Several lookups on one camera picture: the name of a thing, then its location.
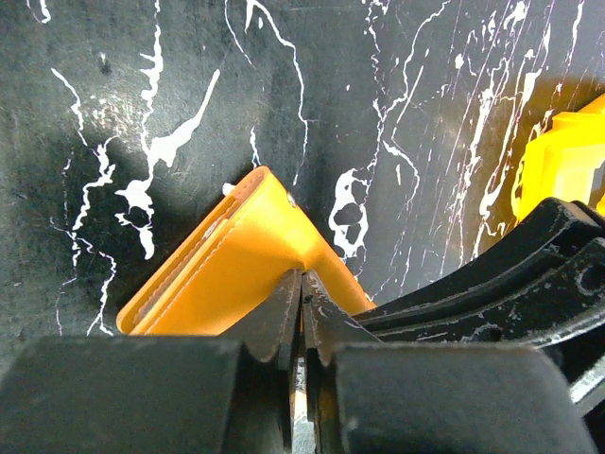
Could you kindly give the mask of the small yellow plastic bin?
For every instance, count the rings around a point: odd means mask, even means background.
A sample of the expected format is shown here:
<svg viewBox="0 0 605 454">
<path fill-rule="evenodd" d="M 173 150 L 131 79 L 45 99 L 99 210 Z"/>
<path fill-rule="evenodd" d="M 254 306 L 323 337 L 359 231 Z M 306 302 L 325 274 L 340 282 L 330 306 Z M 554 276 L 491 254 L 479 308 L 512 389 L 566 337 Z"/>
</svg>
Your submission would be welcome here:
<svg viewBox="0 0 605 454">
<path fill-rule="evenodd" d="M 549 131 L 526 145 L 521 195 L 513 213 L 521 222 L 546 198 L 581 201 L 602 215 L 604 197 L 590 202 L 595 172 L 604 164 L 604 96 L 577 112 L 561 112 Z"/>
</svg>

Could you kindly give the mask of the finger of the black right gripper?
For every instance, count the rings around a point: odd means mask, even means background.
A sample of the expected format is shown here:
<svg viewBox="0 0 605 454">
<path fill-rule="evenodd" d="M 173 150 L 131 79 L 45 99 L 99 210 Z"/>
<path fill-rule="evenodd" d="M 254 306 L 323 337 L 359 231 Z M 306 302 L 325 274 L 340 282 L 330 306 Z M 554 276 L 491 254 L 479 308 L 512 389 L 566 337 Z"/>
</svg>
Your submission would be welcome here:
<svg viewBox="0 0 605 454">
<path fill-rule="evenodd" d="M 604 217 L 580 201 L 547 198 L 462 268 L 354 319 L 373 334 L 433 323 L 495 303 L 604 236 Z"/>
</svg>

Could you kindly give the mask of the orange leather card holder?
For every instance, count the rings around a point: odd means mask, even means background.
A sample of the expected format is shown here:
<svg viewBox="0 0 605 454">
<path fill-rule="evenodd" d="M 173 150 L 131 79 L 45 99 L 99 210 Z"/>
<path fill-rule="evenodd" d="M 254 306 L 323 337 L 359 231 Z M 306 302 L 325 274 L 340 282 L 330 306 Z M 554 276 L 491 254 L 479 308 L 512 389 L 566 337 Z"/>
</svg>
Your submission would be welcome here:
<svg viewBox="0 0 605 454">
<path fill-rule="evenodd" d="M 289 270 L 315 271 L 357 315 L 375 307 L 344 262 L 266 166 L 246 175 L 119 311 L 125 335 L 226 331 Z"/>
</svg>

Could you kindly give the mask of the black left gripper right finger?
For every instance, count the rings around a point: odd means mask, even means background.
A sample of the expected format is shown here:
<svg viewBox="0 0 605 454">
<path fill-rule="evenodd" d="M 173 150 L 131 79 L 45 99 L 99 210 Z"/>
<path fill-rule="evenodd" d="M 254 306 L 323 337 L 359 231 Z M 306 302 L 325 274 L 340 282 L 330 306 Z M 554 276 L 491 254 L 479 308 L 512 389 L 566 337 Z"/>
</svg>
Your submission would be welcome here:
<svg viewBox="0 0 605 454">
<path fill-rule="evenodd" d="M 534 348 L 384 343 L 302 277 L 319 453 L 594 453 L 563 375 Z"/>
</svg>

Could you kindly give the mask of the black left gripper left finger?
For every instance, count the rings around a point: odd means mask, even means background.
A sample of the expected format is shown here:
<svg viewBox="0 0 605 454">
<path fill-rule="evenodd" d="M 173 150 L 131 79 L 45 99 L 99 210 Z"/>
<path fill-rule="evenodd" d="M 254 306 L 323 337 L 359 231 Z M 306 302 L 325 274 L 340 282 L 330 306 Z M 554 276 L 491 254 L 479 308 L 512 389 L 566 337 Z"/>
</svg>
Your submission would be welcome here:
<svg viewBox="0 0 605 454">
<path fill-rule="evenodd" d="M 223 334 L 46 337 L 1 380 L 5 453 L 288 453 L 300 271 Z"/>
</svg>

